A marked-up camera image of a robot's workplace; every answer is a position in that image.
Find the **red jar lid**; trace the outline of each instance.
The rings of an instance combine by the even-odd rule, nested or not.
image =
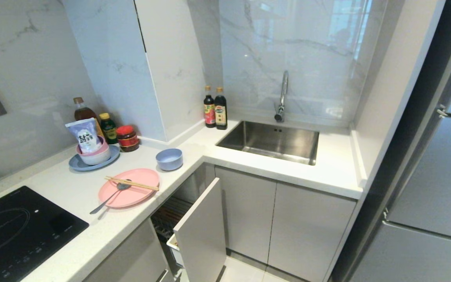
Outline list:
[[[131,125],[124,125],[116,129],[116,133],[118,135],[127,135],[130,134],[131,132],[133,132],[133,127]]]

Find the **bottle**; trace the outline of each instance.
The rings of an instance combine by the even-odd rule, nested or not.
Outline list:
[[[211,87],[209,85],[204,87],[204,124],[208,128],[215,127],[215,104],[210,94]]]
[[[112,121],[111,116],[107,112],[99,114],[100,118],[100,128],[105,135],[105,139],[108,144],[118,143],[118,138],[116,137],[116,124]]]
[[[138,136],[130,125],[124,125],[116,129],[119,147],[123,152],[132,152],[138,149]]]
[[[217,87],[217,97],[215,97],[215,122],[218,130],[227,129],[227,104],[226,98],[222,95],[224,89]]]
[[[88,118],[95,118],[95,122],[97,123],[97,135],[101,136],[103,139],[105,139],[104,134],[102,133],[102,129],[100,129],[99,121],[97,118],[97,115],[95,114],[92,109],[89,107],[86,107],[83,98],[76,97],[73,99],[74,103],[76,104],[76,110],[74,111],[74,118],[76,120],[82,120],[82,119],[88,119]]]

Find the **open cabinet door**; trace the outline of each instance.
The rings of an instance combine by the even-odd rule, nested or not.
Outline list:
[[[190,282],[216,281],[226,261],[219,178],[206,188],[173,229]]]

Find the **jar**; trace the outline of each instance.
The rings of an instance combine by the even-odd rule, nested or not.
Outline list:
[[[138,137],[133,127],[124,125],[116,129],[118,143],[123,152],[132,152],[138,149]]]

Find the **chrome faucet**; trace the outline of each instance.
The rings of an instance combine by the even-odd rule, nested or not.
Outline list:
[[[278,123],[282,123],[285,121],[285,114],[283,113],[285,111],[285,95],[288,92],[288,71],[285,71],[283,73],[283,84],[281,85],[281,98],[280,98],[280,105],[278,106],[278,109],[276,110],[276,115],[274,116],[274,119]]]

